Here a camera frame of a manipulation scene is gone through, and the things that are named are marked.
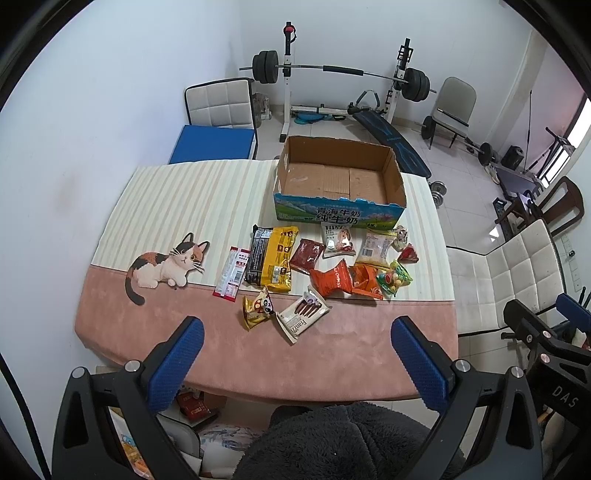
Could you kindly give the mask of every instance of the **red and white snack stick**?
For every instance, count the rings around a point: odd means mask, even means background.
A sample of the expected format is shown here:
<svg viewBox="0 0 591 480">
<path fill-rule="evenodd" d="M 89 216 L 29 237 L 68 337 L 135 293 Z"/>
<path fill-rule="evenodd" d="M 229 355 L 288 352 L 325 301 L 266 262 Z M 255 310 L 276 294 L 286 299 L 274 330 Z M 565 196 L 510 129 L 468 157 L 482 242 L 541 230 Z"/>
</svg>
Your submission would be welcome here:
<svg viewBox="0 0 591 480">
<path fill-rule="evenodd" d="M 230 253 L 226 259 L 222 271 L 222 278 L 217 282 L 213 291 L 214 297 L 220 297 L 230 301 L 236 301 L 236 294 L 246 269 L 246 263 L 251 251 L 245 248 L 230 247 Z"/>
</svg>

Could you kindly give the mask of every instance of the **chip bag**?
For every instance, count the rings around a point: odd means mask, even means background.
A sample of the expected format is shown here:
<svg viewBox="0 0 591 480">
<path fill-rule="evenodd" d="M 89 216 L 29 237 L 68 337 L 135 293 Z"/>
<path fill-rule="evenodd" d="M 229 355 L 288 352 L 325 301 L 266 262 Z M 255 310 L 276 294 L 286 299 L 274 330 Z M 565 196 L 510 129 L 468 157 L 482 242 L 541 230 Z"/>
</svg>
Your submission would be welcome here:
<svg viewBox="0 0 591 480">
<path fill-rule="evenodd" d="M 246 328 L 249 330 L 271 318 L 274 314 L 273 303 L 266 287 L 263 287 L 254 300 L 249 300 L 246 297 L 242 299 L 242 314 Z"/>
<path fill-rule="evenodd" d="M 269 290 L 291 290 L 290 255 L 298 227 L 253 227 L 251 256 L 246 265 L 245 280 Z"/>
<path fill-rule="evenodd" d="M 349 267 L 349 273 L 353 281 L 353 293 L 359 295 L 365 295 L 378 300 L 382 300 L 384 297 L 382 291 L 379 288 L 376 276 L 378 275 L 378 269 L 371 265 L 355 264 Z"/>
<path fill-rule="evenodd" d="M 378 274 L 376 280 L 384 292 L 396 296 L 398 289 L 410 285 L 413 278 L 408 274 L 406 268 L 394 260 L 390 264 L 390 270 Z"/>
<path fill-rule="evenodd" d="M 336 267 L 327 272 L 310 270 L 310 279 L 314 288 L 323 297 L 337 289 L 353 293 L 353 283 L 345 259 L 342 259 Z"/>
</svg>

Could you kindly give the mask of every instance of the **blue cushion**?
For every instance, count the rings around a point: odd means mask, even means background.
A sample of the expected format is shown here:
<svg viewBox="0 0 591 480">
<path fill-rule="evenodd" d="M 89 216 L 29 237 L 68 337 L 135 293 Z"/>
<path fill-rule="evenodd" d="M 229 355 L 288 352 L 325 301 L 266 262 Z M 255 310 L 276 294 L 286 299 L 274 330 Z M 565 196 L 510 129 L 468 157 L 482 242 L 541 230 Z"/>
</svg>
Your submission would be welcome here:
<svg viewBox="0 0 591 480">
<path fill-rule="evenodd" d="M 249 128 L 185 125 L 169 163 L 248 158 L 254 135 Z"/>
</svg>

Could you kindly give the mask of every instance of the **pink tablecloth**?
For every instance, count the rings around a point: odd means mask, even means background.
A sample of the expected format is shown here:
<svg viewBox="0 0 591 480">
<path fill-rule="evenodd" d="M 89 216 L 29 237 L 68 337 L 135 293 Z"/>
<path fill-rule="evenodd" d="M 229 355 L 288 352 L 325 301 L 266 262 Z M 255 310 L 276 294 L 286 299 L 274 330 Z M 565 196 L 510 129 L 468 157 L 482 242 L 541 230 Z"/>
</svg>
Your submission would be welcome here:
<svg viewBox="0 0 591 480">
<path fill-rule="evenodd" d="M 400 315 L 457 358 L 453 301 L 329 299 L 330 313 L 290 345 L 270 321 L 247 331 L 240 295 L 232 303 L 213 297 L 208 286 L 175 291 L 161 285 L 143 289 L 146 303 L 136 306 L 125 294 L 124 277 L 90 266 L 75 326 L 84 344 L 119 364 L 143 359 L 194 315 L 205 326 L 205 344 L 186 380 L 215 394 L 319 402 L 413 397 L 416 390 L 390 344 L 390 326 Z M 277 310 L 295 299 L 273 295 Z"/>
</svg>

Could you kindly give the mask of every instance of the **window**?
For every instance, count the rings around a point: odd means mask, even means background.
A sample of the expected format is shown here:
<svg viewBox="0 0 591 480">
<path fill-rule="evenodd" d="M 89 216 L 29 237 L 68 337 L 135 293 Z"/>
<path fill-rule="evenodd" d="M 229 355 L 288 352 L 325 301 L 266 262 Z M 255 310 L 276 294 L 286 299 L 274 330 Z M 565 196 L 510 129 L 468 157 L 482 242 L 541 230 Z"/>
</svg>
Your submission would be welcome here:
<svg viewBox="0 0 591 480">
<path fill-rule="evenodd" d="M 581 101 L 579 111 L 577 111 L 577 114 L 567 129 L 567 140 L 572 146 L 578 148 L 589 127 L 591 127 L 591 102 L 589 102 L 587 97 L 584 97 L 583 101 Z M 558 176 L 567 164 L 570 156 L 564 151 L 564 148 L 559 146 L 555 151 L 550 152 L 550 158 L 551 160 L 548 162 L 547 167 L 544 171 L 540 172 L 540 180 L 544 188 L 547 188 L 552 180 Z"/>
</svg>

